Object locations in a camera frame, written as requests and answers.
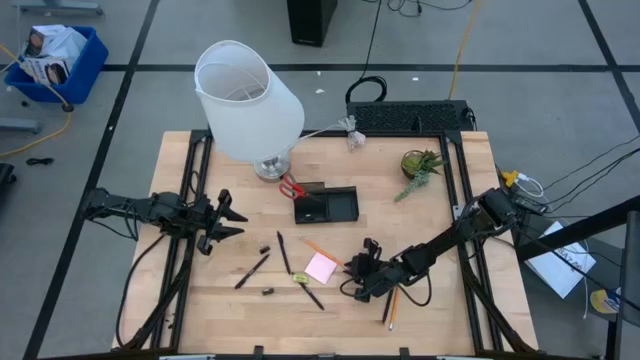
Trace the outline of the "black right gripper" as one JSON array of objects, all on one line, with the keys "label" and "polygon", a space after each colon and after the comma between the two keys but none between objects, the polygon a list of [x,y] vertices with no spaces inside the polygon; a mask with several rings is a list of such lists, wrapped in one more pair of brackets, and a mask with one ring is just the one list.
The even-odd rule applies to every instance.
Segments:
[{"label": "black right gripper", "polygon": [[382,247],[372,238],[363,241],[365,252],[354,256],[350,261],[350,270],[345,273],[359,285],[354,298],[368,303],[371,297],[381,297],[397,284],[397,271],[388,261],[380,259]]}]

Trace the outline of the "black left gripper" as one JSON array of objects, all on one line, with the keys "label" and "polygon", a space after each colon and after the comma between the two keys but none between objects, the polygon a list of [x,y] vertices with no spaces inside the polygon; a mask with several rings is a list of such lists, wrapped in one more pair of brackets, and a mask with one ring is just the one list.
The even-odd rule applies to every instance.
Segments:
[{"label": "black left gripper", "polygon": [[220,242],[226,238],[244,232],[241,228],[226,227],[220,223],[221,218],[226,218],[233,222],[247,222],[248,219],[230,208],[232,198],[227,189],[222,189],[218,195],[218,208],[206,222],[205,234],[201,235],[197,242],[197,249],[203,255],[210,255],[212,252],[212,242]]}]

